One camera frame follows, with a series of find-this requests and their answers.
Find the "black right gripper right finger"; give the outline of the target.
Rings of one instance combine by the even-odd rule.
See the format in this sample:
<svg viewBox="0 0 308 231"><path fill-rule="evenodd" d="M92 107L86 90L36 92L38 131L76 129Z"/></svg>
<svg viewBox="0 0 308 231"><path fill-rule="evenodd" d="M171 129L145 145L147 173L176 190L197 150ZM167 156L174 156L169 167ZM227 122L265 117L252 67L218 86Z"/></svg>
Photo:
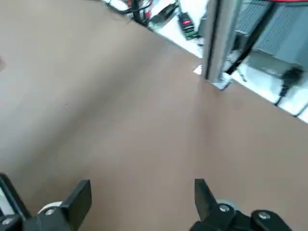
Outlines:
<svg viewBox="0 0 308 231"><path fill-rule="evenodd" d="M192 231L291 230L273 211L257 209L248 216L228 203L219 203L204 179L194 180L194 201L200 220L191 226Z"/></svg>

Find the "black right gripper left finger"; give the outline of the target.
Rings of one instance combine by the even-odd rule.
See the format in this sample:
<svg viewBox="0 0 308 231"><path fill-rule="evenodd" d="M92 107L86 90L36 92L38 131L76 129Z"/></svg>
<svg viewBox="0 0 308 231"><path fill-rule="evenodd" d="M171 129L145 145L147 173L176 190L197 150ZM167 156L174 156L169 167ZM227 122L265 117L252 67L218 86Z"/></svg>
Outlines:
<svg viewBox="0 0 308 231"><path fill-rule="evenodd" d="M11 215L0 211L2 231L77 231L92 204L90 180L80 181L59 206L45 208L35 216L28 211L10 179L1 179L0 189L13 210Z"/></svg>

